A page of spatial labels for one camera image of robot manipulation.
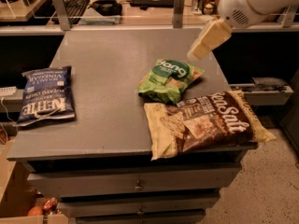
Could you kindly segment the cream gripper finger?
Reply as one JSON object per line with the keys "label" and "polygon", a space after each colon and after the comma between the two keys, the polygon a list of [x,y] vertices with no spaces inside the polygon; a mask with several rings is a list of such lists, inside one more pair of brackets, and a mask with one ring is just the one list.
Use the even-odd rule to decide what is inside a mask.
{"label": "cream gripper finger", "polygon": [[226,19],[209,21],[192,43],[187,59],[189,61],[201,60],[210,51],[226,42],[231,37],[232,31],[233,28]]}

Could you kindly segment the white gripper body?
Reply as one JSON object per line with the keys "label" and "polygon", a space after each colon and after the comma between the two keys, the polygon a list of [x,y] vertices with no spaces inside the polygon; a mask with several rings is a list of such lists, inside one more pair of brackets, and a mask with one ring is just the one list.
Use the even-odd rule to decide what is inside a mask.
{"label": "white gripper body", "polygon": [[219,0],[218,13],[235,28],[247,28],[265,19],[250,0]]}

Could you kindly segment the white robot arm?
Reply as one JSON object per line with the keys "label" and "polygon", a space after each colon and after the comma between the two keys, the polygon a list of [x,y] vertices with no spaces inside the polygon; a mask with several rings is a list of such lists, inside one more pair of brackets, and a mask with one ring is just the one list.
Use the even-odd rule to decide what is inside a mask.
{"label": "white robot arm", "polygon": [[189,61],[200,60],[226,42],[234,28],[248,28],[264,21],[275,11],[298,5],[299,0],[219,0],[219,17],[205,25],[189,49],[187,58]]}

